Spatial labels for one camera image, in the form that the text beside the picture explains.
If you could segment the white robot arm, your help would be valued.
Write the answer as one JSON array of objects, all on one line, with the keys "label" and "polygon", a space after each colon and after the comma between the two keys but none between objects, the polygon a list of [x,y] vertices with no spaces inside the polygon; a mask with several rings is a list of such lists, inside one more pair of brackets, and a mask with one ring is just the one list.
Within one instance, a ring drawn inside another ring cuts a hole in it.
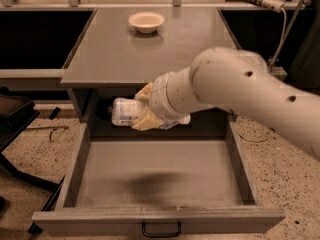
[{"label": "white robot arm", "polygon": [[268,73],[256,53],[215,47],[192,64],[159,76],[136,95],[148,105],[133,128],[162,128],[193,112],[219,108],[274,130],[320,159],[320,96],[287,85]]}]

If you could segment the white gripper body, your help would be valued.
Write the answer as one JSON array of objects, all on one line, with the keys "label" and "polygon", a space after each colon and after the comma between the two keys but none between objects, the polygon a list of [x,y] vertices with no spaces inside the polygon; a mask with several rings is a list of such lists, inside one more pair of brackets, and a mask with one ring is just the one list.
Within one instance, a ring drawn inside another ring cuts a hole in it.
[{"label": "white gripper body", "polygon": [[167,85],[171,72],[159,76],[152,85],[149,107],[162,120],[178,120],[182,117],[170,104],[167,95]]}]

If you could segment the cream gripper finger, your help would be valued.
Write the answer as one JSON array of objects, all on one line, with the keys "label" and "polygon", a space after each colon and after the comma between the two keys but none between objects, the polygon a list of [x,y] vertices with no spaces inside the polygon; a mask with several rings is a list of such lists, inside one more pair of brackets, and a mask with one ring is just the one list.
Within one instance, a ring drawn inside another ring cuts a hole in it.
[{"label": "cream gripper finger", "polygon": [[142,109],[138,118],[133,121],[132,128],[138,131],[146,131],[150,129],[157,129],[163,125],[163,121],[158,118],[150,107]]},{"label": "cream gripper finger", "polygon": [[142,102],[148,102],[152,91],[153,83],[145,85],[140,91],[135,94],[134,99]]}]

